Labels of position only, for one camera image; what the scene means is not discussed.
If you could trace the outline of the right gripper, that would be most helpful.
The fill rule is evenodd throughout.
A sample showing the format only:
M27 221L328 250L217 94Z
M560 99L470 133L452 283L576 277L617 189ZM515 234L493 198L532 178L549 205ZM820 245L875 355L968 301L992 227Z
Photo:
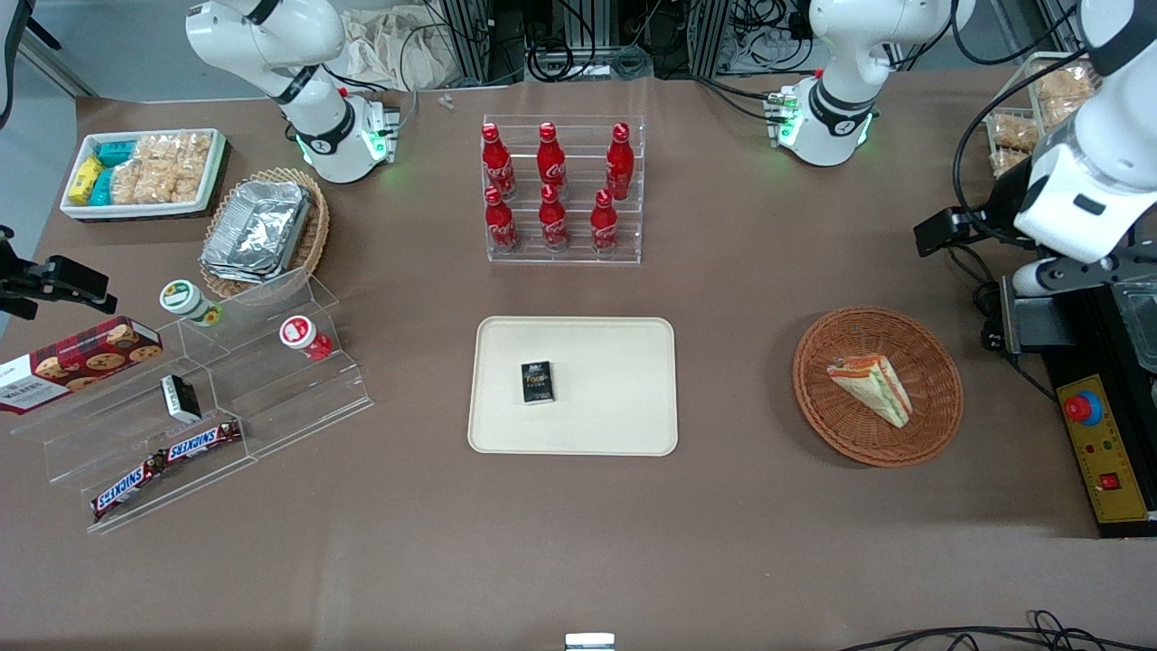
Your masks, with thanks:
M1 227L1 309L7 315L34 321L37 304L34 294L37 293L37 278L34 276L36 262L21 259L12 247L15 231Z

